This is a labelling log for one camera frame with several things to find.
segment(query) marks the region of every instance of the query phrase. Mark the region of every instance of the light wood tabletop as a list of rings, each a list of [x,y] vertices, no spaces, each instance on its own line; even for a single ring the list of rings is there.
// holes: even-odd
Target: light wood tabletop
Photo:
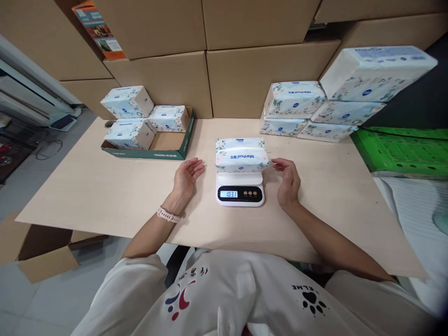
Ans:
[[[180,161],[117,158],[100,149],[107,132],[97,118],[17,217],[17,221],[133,237],[173,187]],[[389,273],[425,277],[350,138],[339,143],[259,133],[257,119],[198,119],[188,157],[206,171],[196,183],[184,219],[168,243],[208,249],[272,253],[286,259],[319,258],[277,202],[281,173],[263,172],[266,201],[259,208],[224,207],[215,200],[215,139],[264,137],[270,159],[293,160],[301,202],[352,240]]]

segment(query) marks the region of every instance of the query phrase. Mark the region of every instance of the stack of tissue packs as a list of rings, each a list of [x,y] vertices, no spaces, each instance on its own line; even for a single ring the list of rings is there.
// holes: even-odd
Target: stack of tissue packs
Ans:
[[[101,104],[117,119],[147,117],[154,108],[142,85],[112,89]]]
[[[320,82],[330,100],[387,102],[436,65],[413,46],[346,48]]]
[[[296,137],[306,124],[306,119],[266,118],[266,111],[263,109],[260,133]]]
[[[297,137],[301,139],[339,142],[357,130],[358,127],[356,126],[321,124],[308,120],[307,125]]]
[[[148,117],[157,132],[185,132],[190,117],[185,106],[156,106]]]
[[[325,100],[316,81],[273,83],[265,101],[267,118],[306,119]]]
[[[215,165],[219,173],[260,173],[269,166],[265,140],[217,139]]]
[[[146,149],[151,147],[154,132],[144,121],[116,121],[104,139],[121,149]]]
[[[385,106],[384,103],[326,100],[310,120],[326,124],[360,125]]]
[[[272,83],[260,120],[260,133],[296,137],[324,102],[318,82]]]

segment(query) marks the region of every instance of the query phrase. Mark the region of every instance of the digital kitchen scale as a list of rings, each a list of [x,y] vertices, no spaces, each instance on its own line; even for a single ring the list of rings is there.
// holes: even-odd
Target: digital kitchen scale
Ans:
[[[223,206],[259,207],[265,202],[262,173],[217,173],[216,200]]]

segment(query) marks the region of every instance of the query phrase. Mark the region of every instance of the gray tile floor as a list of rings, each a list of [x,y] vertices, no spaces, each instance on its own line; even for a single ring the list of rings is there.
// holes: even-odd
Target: gray tile floor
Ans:
[[[9,177],[0,190],[0,220],[9,212],[25,207],[95,117],[91,111],[85,110],[69,132],[51,135],[64,142],[58,154],[45,161],[37,161],[31,155]],[[70,335],[129,241],[127,238],[110,237],[102,245],[76,251],[80,268],[34,285],[28,282],[17,263],[0,265],[0,334]],[[175,248],[175,245],[164,244],[157,252],[163,263],[167,263]]]

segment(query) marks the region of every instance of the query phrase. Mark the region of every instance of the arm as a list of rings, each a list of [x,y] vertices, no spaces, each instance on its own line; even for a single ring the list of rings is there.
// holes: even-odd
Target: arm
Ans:
[[[181,163],[174,177],[173,191],[161,205],[166,211],[178,216],[193,195],[196,179],[205,171],[202,160],[194,158]],[[160,218],[157,214],[146,222],[145,225],[132,238],[123,254],[123,258],[147,257],[157,252],[167,240],[174,223]]]
[[[301,181],[294,162],[281,158],[272,162],[275,170],[283,172],[277,194],[280,206],[327,265],[364,279],[396,282],[371,256],[300,204],[297,194]]]

